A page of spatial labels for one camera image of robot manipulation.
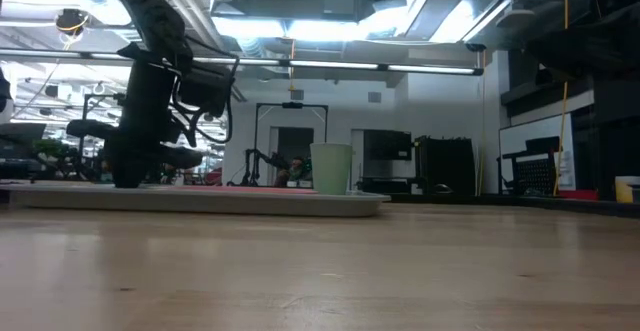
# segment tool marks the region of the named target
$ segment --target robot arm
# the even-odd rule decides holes
[[[185,24],[165,0],[120,0],[129,11],[148,50],[173,67],[188,72],[193,52],[186,42]]]
[[[192,147],[196,146],[196,132],[213,142],[224,143],[231,138],[230,95],[239,59],[218,51],[236,58],[231,71],[198,65],[187,44],[184,21],[165,0],[120,1],[148,51],[133,43],[118,51],[134,60],[119,125],[116,128],[93,120],[74,120],[67,126],[67,133],[103,138],[105,158],[111,165],[116,187],[135,188],[158,163],[191,168],[202,162],[202,154],[195,150],[163,145],[176,143],[180,131]],[[188,110],[181,103],[198,110]],[[169,111],[170,106],[183,116],[186,125]],[[215,140],[198,129],[202,115],[220,117],[225,106],[229,119],[227,139]]]

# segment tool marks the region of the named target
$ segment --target computer monitor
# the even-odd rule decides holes
[[[33,157],[33,142],[42,139],[45,124],[0,125],[0,159],[25,160]]]

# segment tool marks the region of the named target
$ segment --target yellow cable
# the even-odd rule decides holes
[[[487,50],[482,51],[482,69],[487,69]],[[487,89],[486,72],[482,74],[482,143],[480,144],[480,180],[478,181],[477,196],[482,194],[482,181],[484,179],[484,148],[487,144],[487,132],[485,127],[485,94]]]
[[[564,0],[564,29],[569,28],[569,0]],[[562,162],[562,143],[564,141],[564,123],[567,116],[567,97],[569,96],[569,82],[564,83],[564,97],[562,98],[562,122],[560,126],[560,145],[558,146],[558,165],[556,166],[556,182],[553,186],[553,196],[558,195],[560,182],[560,163]]]
[[[82,20],[82,22],[80,22],[79,24],[77,24],[77,25],[75,25],[75,26],[71,26],[71,27],[57,27],[57,26],[56,26],[56,27],[57,27],[57,28],[58,28],[58,30],[60,30],[60,31],[74,31],[74,30],[77,30],[77,29],[79,29],[80,27],[84,26],[84,25],[87,23],[87,21],[89,21],[89,16],[88,16],[88,15],[87,15],[87,16],[85,16],[85,18],[84,18],[84,20]]]

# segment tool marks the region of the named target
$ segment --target person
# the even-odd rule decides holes
[[[287,187],[289,181],[299,181],[304,176],[304,158],[297,156],[291,161],[289,170],[279,170],[273,186]]]

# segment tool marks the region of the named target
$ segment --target desk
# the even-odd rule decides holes
[[[640,329],[640,224],[385,205],[371,219],[0,213],[3,331]]]

